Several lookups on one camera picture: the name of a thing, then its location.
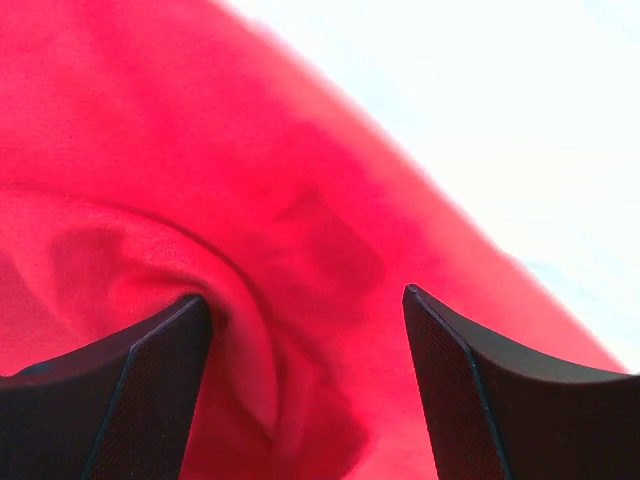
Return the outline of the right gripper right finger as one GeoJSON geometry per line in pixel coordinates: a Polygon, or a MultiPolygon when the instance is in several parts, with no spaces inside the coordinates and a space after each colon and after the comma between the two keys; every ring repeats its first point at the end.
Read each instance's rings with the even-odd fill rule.
{"type": "Polygon", "coordinates": [[[403,312],[438,478],[638,478],[638,376],[532,349],[416,285],[403,312]]]}

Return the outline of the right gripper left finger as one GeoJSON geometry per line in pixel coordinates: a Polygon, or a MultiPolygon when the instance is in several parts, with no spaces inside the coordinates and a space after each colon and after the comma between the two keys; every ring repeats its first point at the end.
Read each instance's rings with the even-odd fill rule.
{"type": "Polygon", "coordinates": [[[206,301],[1,380],[4,479],[176,479],[213,337],[206,301]]]}

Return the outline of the red t shirt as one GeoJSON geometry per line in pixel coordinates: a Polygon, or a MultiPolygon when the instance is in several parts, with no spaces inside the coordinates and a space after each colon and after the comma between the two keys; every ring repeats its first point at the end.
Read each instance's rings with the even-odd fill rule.
{"type": "Polygon", "coordinates": [[[187,292],[217,310],[186,479],[432,479],[415,283],[616,361],[383,137],[209,1],[1,5],[1,370],[187,292]]]}

